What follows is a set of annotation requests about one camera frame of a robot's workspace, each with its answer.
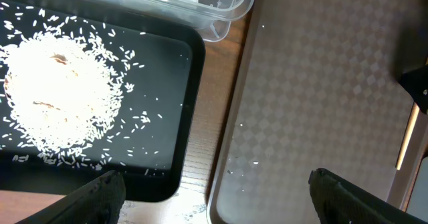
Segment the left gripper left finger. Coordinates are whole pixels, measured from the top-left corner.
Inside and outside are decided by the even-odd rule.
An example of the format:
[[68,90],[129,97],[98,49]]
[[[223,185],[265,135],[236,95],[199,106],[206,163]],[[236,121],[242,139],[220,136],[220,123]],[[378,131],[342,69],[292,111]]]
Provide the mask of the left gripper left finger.
[[122,174],[108,171],[17,224],[117,224],[125,197]]

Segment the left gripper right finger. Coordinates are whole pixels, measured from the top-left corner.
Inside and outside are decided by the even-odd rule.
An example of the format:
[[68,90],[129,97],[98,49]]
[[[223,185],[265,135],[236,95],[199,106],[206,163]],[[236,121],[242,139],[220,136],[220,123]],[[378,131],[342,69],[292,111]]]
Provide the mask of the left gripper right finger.
[[427,224],[327,169],[312,171],[308,184],[321,224]]

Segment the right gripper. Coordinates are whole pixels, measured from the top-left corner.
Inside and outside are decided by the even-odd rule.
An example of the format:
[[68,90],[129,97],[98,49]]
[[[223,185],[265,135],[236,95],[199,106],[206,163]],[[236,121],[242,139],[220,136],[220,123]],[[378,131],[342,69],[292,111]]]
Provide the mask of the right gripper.
[[427,65],[404,73],[398,83],[409,93],[422,113],[427,113]]

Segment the wooden chopstick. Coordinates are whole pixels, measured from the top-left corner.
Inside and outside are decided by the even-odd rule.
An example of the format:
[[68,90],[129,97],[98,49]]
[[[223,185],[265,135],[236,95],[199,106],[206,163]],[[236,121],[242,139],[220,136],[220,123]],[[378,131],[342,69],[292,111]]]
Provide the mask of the wooden chopstick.
[[402,144],[401,144],[401,148],[400,148],[398,159],[397,159],[397,163],[396,163],[396,169],[398,171],[402,167],[402,164],[403,164],[406,152],[407,152],[407,148],[409,146],[409,142],[411,140],[414,127],[416,125],[416,121],[417,121],[417,117],[419,115],[419,112],[420,112],[420,108],[414,102],[413,106],[412,106],[412,109],[411,109],[411,114],[409,116],[409,120],[408,120],[406,129],[405,129],[405,134],[404,134],[404,137],[403,137],[403,141],[402,141]]

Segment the rice food scraps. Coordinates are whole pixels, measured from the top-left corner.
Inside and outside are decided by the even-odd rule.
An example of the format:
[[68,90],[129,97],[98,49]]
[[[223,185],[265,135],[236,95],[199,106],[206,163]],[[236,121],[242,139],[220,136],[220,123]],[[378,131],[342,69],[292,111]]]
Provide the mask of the rice food scraps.
[[1,160],[103,170],[159,157],[130,32],[1,1]]

